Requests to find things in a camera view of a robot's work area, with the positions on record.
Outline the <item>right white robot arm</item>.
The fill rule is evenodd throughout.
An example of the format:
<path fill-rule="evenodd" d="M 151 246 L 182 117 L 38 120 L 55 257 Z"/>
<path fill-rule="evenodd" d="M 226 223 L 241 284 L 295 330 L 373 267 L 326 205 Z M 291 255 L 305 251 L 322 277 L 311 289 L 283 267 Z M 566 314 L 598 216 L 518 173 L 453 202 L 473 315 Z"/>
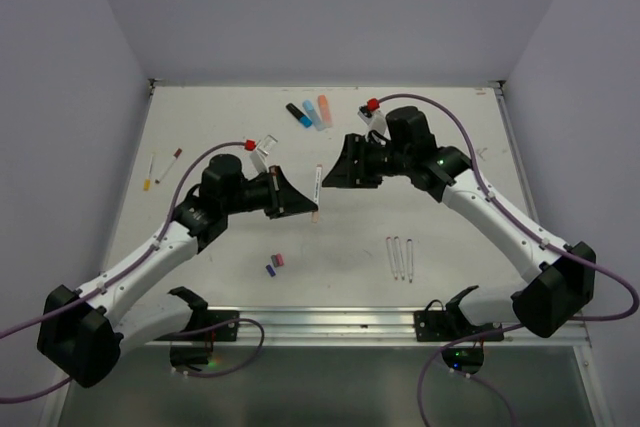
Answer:
<path fill-rule="evenodd" d="M 551 337 L 593 298 L 595 274 L 585 267 L 595 253 L 547 233 L 477 175 L 471 159 L 453 146 L 440 147 L 426 116 L 414 106 L 386 116 L 387 135 L 348 134 L 325 188 L 375 189 L 386 177 L 403 176 L 417 189 L 461 215 L 483 234 L 521 277 L 515 286 L 470 286 L 426 323 L 453 339 L 468 339 L 494 323 L 519 323 Z"/>

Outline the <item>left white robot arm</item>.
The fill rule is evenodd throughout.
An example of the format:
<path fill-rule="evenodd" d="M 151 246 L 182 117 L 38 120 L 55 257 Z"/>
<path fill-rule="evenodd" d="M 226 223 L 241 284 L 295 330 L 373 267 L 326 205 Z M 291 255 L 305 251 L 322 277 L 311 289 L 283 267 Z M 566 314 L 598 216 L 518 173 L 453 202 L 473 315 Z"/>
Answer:
<path fill-rule="evenodd" d="M 278 166 L 248 179 L 238 157 L 212 157 L 200 183 L 140 247 L 79 288 L 61 285 L 48 295 L 39 352 L 72 381 L 89 388 L 101 382 L 126 352 L 151 340 L 203 337 L 218 324 L 207 302 L 192 290 L 175 287 L 152 307 L 143 306 L 140 299 L 220 237 L 230 216 L 261 211 L 278 219 L 317 209 Z"/>

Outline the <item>blue pen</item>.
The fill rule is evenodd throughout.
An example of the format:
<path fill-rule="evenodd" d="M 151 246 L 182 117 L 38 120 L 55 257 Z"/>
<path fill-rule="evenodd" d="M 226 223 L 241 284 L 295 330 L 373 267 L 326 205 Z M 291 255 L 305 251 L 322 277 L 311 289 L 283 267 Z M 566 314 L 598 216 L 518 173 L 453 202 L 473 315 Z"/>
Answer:
<path fill-rule="evenodd" d="M 409 283 L 413 283 L 414 279 L 414 249 L 412 239 L 406 241 L 406 273 Z"/>

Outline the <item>pink pen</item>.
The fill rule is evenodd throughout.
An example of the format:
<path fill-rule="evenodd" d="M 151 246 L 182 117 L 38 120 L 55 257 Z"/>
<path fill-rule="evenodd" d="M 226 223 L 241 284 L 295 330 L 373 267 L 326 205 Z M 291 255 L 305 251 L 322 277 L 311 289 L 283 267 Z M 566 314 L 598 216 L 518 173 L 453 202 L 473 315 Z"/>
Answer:
<path fill-rule="evenodd" d="M 398 271 L 397 271 L 397 268 L 396 268 L 396 260 L 395 260 L 393 239 L 391 237 L 386 237 L 385 245 L 386 245 L 387 256 L 388 256 L 388 261 L 389 261 L 391 274 L 392 274 L 394 280 L 397 281 L 398 280 Z"/>

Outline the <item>peach capped pen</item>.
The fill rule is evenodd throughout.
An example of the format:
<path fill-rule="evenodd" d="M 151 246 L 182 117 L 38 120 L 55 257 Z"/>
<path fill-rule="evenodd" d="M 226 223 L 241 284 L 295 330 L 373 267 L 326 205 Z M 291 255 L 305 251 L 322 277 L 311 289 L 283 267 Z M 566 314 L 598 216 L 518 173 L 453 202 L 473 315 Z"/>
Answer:
<path fill-rule="evenodd" d="M 316 210 L 311 213 L 311 222 L 317 223 L 319 220 L 319 206 L 320 206 L 320 190 L 322 182 L 322 164 L 317 164 L 314 174 L 314 188 L 313 188 L 313 202 L 316 204 Z"/>

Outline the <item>grey pen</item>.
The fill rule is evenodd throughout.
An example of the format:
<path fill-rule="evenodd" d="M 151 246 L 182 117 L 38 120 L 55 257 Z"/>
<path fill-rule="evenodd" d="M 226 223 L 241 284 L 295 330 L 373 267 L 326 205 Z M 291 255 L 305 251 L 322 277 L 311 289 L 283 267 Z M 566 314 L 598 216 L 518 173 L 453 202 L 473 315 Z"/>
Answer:
<path fill-rule="evenodd" d="M 394 250 L 394 259 L 397 273 L 401 280 L 405 279 L 405 267 L 404 267 L 404 259 L 402 253 L 401 241 L 398 236 L 393 238 L 393 250 Z"/>

